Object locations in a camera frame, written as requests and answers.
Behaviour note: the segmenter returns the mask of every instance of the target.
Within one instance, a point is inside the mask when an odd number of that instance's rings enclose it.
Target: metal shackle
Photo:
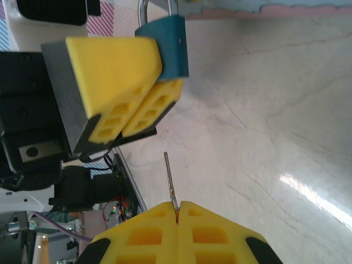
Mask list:
[[[178,14],[178,0],[167,0],[169,15]],[[138,1],[138,24],[139,27],[148,23],[148,4],[149,0]]]

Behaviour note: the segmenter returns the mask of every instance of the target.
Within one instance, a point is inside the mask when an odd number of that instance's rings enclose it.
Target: yellow foam pad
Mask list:
[[[192,202],[181,202],[178,222],[179,263],[257,264],[246,243],[258,233]]]
[[[94,241],[111,241],[100,264],[257,264],[246,243],[258,233],[192,202],[181,202],[178,225],[171,202],[162,203]]]
[[[162,203],[94,238],[111,244],[100,264],[176,264],[177,224],[171,202]]]
[[[180,99],[183,83],[183,79],[155,83],[127,122],[122,135],[135,135],[154,124],[171,103]]]
[[[89,141],[114,140],[160,76],[156,41],[69,37],[66,45],[87,117],[101,114]]]

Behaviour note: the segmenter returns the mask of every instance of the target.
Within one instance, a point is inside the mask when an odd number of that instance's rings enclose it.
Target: padlock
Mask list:
[[[155,39],[163,69],[158,81],[189,77],[185,18],[178,15],[177,0],[168,0],[169,16],[153,22],[147,21],[149,0],[139,0],[139,28],[135,36]]]

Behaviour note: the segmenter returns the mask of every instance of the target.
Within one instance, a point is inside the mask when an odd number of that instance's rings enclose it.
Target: white floor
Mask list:
[[[285,264],[352,263],[352,17],[190,21],[190,74],[158,135],[122,147],[147,206],[261,233]]]

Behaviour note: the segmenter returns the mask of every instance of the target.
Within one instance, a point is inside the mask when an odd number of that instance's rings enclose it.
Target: purple cable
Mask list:
[[[93,239],[91,238],[87,238],[85,236],[79,235],[79,234],[75,234],[65,228],[63,228],[61,225],[59,225],[58,223],[56,223],[55,221],[52,221],[49,217],[46,217],[44,214],[39,213],[39,212],[32,212],[33,215],[35,215],[36,217],[44,220],[45,222],[52,224],[53,226],[55,226],[58,230],[60,230],[62,233],[64,233],[65,235],[68,235],[69,237],[75,238],[75,239],[80,239],[86,242],[92,242]]]

